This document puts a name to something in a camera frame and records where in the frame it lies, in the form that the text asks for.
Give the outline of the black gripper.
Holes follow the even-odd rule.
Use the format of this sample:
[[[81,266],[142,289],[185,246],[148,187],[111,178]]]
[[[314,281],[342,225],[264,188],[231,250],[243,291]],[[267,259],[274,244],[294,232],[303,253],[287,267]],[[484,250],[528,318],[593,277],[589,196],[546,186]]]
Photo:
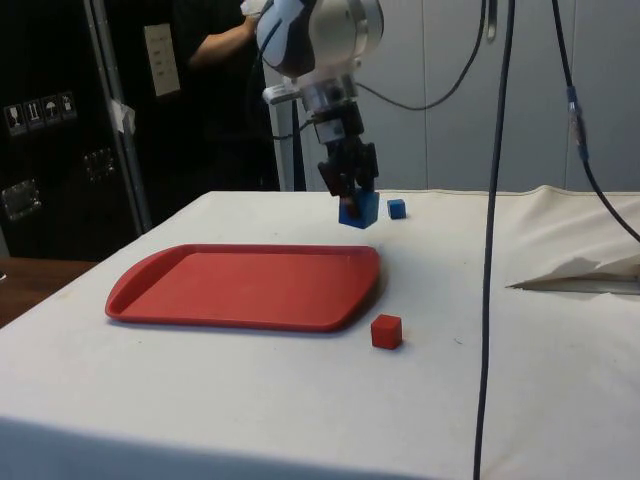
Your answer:
[[[310,111],[318,142],[322,145],[358,137],[363,133],[363,122],[356,102],[331,105]],[[351,156],[343,144],[327,146],[328,157],[318,164],[318,170],[329,193],[340,199],[349,216],[358,215],[355,200],[355,180],[363,191],[373,192],[378,177],[376,147],[361,143],[356,148],[355,179]]]

